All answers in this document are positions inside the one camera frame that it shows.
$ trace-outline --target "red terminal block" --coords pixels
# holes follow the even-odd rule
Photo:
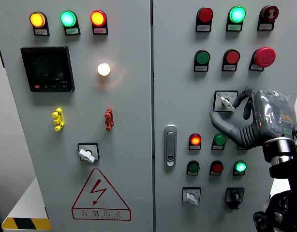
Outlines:
[[[107,108],[105,114],[105,124],[106,124],[106,131],[110,131],[112,130],[113,126],[114,126],[114,120],[113,120],[113,112],[111,108]]]

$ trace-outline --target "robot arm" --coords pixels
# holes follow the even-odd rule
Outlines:
[[[295,108],[288,98],[276,91],[246,88],[233,103],[238,107],[248,98],[243,118],[253,122],[239,128],[210,112],[212,125],[242,148],[262,146],[265,160],[271,163],[272,178],[288,179],[291,190],[274,195],[265,212],[253,219],[258,232],[297,232],[297,133]]]

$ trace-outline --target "gray metal panel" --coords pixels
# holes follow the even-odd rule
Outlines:
[[[273,31],[257,32],[261,9],[274,4],[280,14]],[[233,6],[247,11],[242,32],[225,32],[227,15]],[[210,7],[214,11],[212,32],[195,33],[197,11]],[[253,232],[254,212],[263,210],[273,179],[262,149],[237,151],[228,139],[224,151],[212,151],[218,131],[212,127],[215,90],[238,90],[245,87],[275,89],[297,95],[297,1],[154,1],[154,107],[155,107],[155,185],[156,231],[246,231]],[[253,52],[263,46],[275,49],[277,58],[264,72],[248,71]],[[205,49],[211,55],[207,73],[193,72],[195,53]],[[240,52],[236,72],[221,72],[223,55],[228,49]],[[238,126],[251,121],[242,118],[244,106],[222,117]],[[163,163],[164,129],[178,128],[176,166]],[[188,150],[192,133],[202,136],[201,151]],[[187,164],[200,164],[199,176],[186,176]],[[222,161],[221,176],[209,176],[210,164]],[[247,163],[245,176],[233,176],[235,161]],[[182,203],[182,187],[201,187],[199,207]],[[245,194],[239,210],[225,208],[227,187],[243,187]]]
[[[107,15],[108,36],[92,34],[89,16],[97,9]],[[59,20],[65,10],[77,15],[81,35],[65,36]],[[33,35],[34,11],[47,16],[49,37]],[[68,46],[75,92],[30,92],[20,54],[24,46]],[[150,1],[0,1],[0,47],[53,230],[152,231]],[[97,74],[102,62],[111,66],[107,78]],[[58,107],[65,126],[55,132],[51,114]],[[109,132],[108,107],[115,122]],[[99,145],[100,160],[93,164],[79,160],[77,144],[86,142]],[[93,168],[130,207],[131,221],[72,218]],[[117,201],[106,195],[103,205]]]
[[[3,223],[36,174],[1,59],[0,154],[8,157],[0,159],[0,223]]]

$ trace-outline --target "black selector switch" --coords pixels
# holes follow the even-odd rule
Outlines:
[[[243,201],[244,188],[227,188],[225,194],[225,202],[228,208],[238,209]]]

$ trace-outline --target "lightning bolt symbol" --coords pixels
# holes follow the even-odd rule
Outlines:
[[[95,205],[97,204],[98,202],[98,199],[104,194],[104,192],[107,190],[107,188],[103,188],[103,189],[100,189],[100,190],[96,190],[97,186],[101,183],[101,179],[98,179],[96,184],[94,185],[94,187],[92,188],[92,190],[90,191],[90,193],[95,193],[95,192],[101,192],[102,193],[100,194],[100,196],[97,198],[97,200],[95,200],[92,205]]]

